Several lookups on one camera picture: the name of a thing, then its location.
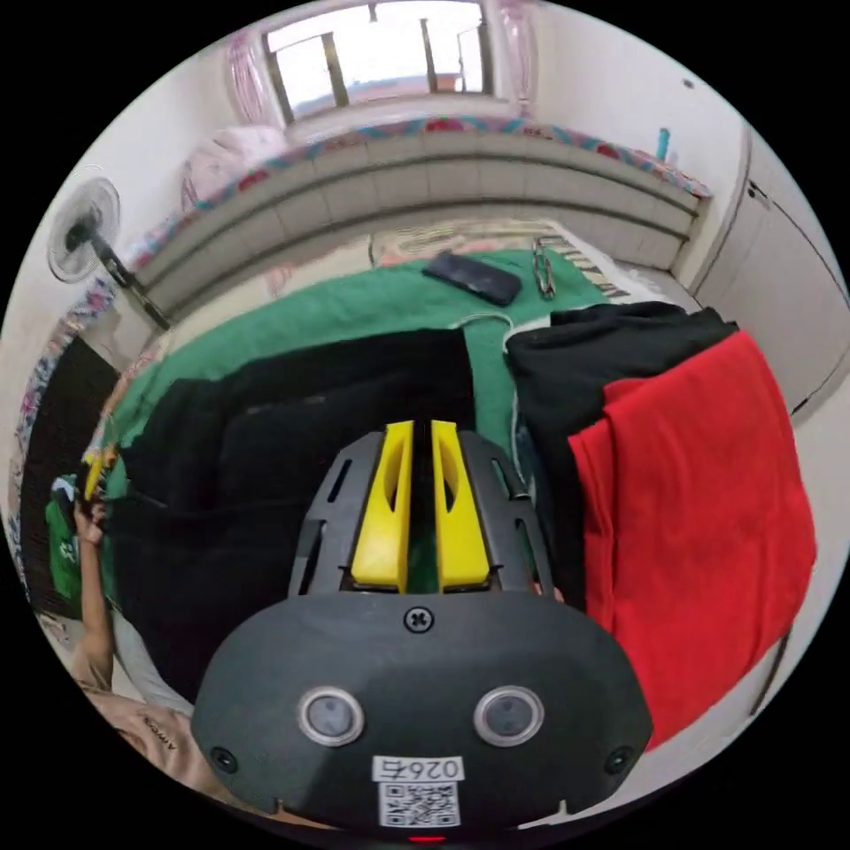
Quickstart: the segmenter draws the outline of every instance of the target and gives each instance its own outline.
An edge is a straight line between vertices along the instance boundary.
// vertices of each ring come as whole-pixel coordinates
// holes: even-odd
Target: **red towel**
[[[738,332],[664,375],[606,387],[570,439],[587,611],[628,654],[650,747],[721,699],[784,633],[815,562],[791,422]]]

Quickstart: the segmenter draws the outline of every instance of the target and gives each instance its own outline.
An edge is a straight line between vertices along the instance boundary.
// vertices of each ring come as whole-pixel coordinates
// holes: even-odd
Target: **screw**
[[[635,751],[630,746],[617,747],[606,759],[605,772],[615,776],[622,773],[631,761]]]
[[[239,770],[238,764],[236,764],[236,757],[224,749],[222,746],[214,746],[210,751],[210,755],[212,756],[212,760],[215,762],[216,767],[220,770],[223,770],[225,773],[236,773]]]
[[[405,614],[405,627],[416,635],[424,634],[434,625],[434,615],[427,608],[411,608]]]

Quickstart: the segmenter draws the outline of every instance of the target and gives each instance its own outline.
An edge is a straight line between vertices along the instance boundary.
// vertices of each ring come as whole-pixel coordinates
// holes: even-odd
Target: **electric fan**
[[[119,224],[120,201],[115,187],[104,177],[84,182],[63,204],[53,222],[47,243],[50,270],[62,283],[79,283],[99,263],[123,290],[133,293],[162,330],[168,330],[168,319],[112,249]]]

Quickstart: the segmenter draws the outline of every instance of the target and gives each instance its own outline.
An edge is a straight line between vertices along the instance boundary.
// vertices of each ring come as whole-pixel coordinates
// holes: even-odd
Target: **human hand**
[[[534,589],[537,591],[537,593],[542,593],[542,592],[543,592],[543,591],[541,591],[541,590],[540,590],[540,585],[539,585],[539,584],[537,584],[537,583],[535,583],[535,585],[534,585]],[[563,595],[563,593],[561,593],[561,592],[558,590],[558,588],[557,588],[557,587],[555,588],[555,598],[556,598],[559,602],[563,602],[563,601],[564,601],[564,595]]]
[[[99,546],[104,532],[101,524],[106,516],[106,508],[103,502],[96,502],[91,509],[91,519],[82,512],[79,503],[73,506],[73,521],[77,527],[77,537],[81,543],[89,543]]]

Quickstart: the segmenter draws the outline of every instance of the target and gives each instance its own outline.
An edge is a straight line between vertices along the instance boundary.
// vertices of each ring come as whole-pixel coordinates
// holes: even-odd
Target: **person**
[[[265,815],[233,797],[215,776],[192,737],[187,715],[173,708],[123,697],[112,690],[115,640],[98,557],[103,539],[104,506],[95,504],[89,518],[79,505],[75,505],[73,517],[80,547],[83,627],[70,665],[74,681],[121,737],[163,773],[219,803],[254,815]],[[285,823],[329,829],[283,810],[265,816]]]

